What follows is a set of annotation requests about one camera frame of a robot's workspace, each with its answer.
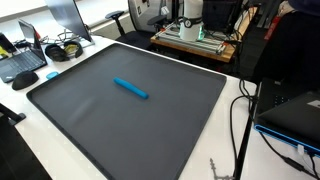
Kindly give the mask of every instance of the computer monitor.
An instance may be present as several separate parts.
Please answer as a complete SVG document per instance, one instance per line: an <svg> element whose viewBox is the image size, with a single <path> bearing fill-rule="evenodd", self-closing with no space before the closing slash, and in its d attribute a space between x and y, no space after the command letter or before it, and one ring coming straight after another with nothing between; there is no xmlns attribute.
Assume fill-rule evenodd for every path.
<svg viewBox="0 0 320 180"><path fill-rule="evenodd" d="M204 0L202 20L204 29L233 33L243 0Z"/></svg>
<svg viewBox="0 0 320 180"><path fill-rule="evenodd" d="M74 34L92 41L74 0L45 0L45 2L58 24Z"/></svg>

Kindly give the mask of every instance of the table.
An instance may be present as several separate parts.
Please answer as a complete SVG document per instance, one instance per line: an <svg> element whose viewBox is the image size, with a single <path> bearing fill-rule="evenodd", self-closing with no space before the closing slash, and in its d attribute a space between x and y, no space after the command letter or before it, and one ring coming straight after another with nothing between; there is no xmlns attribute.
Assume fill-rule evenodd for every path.
<svg viewBox="0 0 320 180"><path fill-rule="evenodd" d="M17 124L16 128L53 179L106 179L26 97L28 91L46 81L45 76L48 73L52 71L63 72L115 43L115 41L100 37L95 37L94 40L95 45L86 47L83 55L78 59L60 63L52 62L48 59L48 66L36 71L39 80L26 89L14 91L11 89L11 84L0 84L1 103L16 113L22 112L26 114L27 118ZM227 76L227 82L220 98L179 179L212 180L213 173L210 166L210 158L213 159L216 165L218 175L233 174L234 160L229 132L229 108L232 100L241 95L238 90L238 83L239 79ZM246 83L246 87L251 94L256 89L256 85L253 83ZM234 105L233 112L237 116L237 121L234 121L237 149L241 145L242 135L247 123L247 109L248 101L245 99L237 101Z"/></svg>
<svg viewBox="0 0 320 180"><path fill-rule="evenodd" d="M250 24L250 21L254 17L256 11L257 11L257 8L250 8L248 10L248 13L244 13L243 20L241 21L241 24L238 29L242 35L245 34L245 32ZM164 40L157 38L156 36L153 36L151 38L151 42L155 45L160 45L160 46L180 50L182 52L187 52L190 54L199 55L202 57L206 57L209 59L214 59L214 60L222 61L222 62L226 62L226 63L230 62L230 60L236 50L231 45L228 45L225 48L225 50L222 52L222 54L218 55L212 51L210 52L210 51L204 51L202 49L196 49L196 48L192 47L192 45L186 46L184 44L173 42L173 41L164 41Z"/></svg>

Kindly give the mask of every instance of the black mat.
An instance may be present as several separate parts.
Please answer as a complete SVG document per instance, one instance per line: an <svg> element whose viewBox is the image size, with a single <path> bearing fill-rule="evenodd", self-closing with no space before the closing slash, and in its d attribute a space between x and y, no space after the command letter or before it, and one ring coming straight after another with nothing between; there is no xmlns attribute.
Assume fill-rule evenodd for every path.
<svg viewBox="0 0 320 180"><path fill-rule="evenodd" d="M142 99L113 82L122 78ZM177 179L226 77L119 44L27 94L109 179Z"/></svg>

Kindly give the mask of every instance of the white table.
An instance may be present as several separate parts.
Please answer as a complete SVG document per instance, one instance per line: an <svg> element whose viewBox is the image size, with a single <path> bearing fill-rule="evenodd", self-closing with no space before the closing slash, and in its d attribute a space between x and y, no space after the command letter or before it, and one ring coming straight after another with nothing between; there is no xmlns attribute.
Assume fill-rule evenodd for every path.
<svg viewBox="0 0 320 180"><path fill-rule="evenodd" d="M312 163L306 154L299 155L296 148L265 136L272 147L280 154L290 157L303 165L312 174ZM314 157L317 172L320 172L320 159ZM251 129L246 157L243 165L242 180L314 180L311 176L287 165L265 143L260 134Z"/></svg>
<svg viewBox="0 0 320 180"><path fill-rule="evenodd" d="M106 177L29 102L26 93L45 82L46 75L50 72L63 72L115 43L115 41L104 38L96 38L95 42L94 46L86 47L84 54L78 59L62 63L48 60L48 66L36 71L40 78L38 82L26 89L14 91L11 89L11 84L0 83L0 102L16 113L25 113L27 118L17 124L16 128L53 179L102 180ZM227 82L220 98L181 173L180 179L212 180L213 172L210 158L213 159L219 176L233 174L234 159L229 132L229 109L232 100L241 95L238 83L239 79L227 76ZM246 87L251 94L256 89L256 85L252 83L246 83ZM237 101L233 113L235 142L239 151L248 119L248 101L246 99Z"/></svg>

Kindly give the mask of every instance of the laptop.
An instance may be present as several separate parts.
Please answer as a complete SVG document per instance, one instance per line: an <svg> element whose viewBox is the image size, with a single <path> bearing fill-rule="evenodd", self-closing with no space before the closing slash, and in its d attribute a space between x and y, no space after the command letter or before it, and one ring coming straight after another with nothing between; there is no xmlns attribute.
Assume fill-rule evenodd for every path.
<svg viewBox="0 0 320 180"><path fill-rule="evenodd" d="M27 51L0 61L0 77L5 83L13 81L16 75L23 71L34 71L47 65L34 27L21 19L18 20L18 23L25 40L30 45Z"/></svg>
<svg viewBox="0 0 320 180"><path fill-rule="evenodd" d="M320 93L303 92L293 85L272 82L261 83L254 129L291 146L302 145L307 152L320 156ZM280 98L283 102L278 99L280 103L276 104L275 95L283 96Z"/></svg>

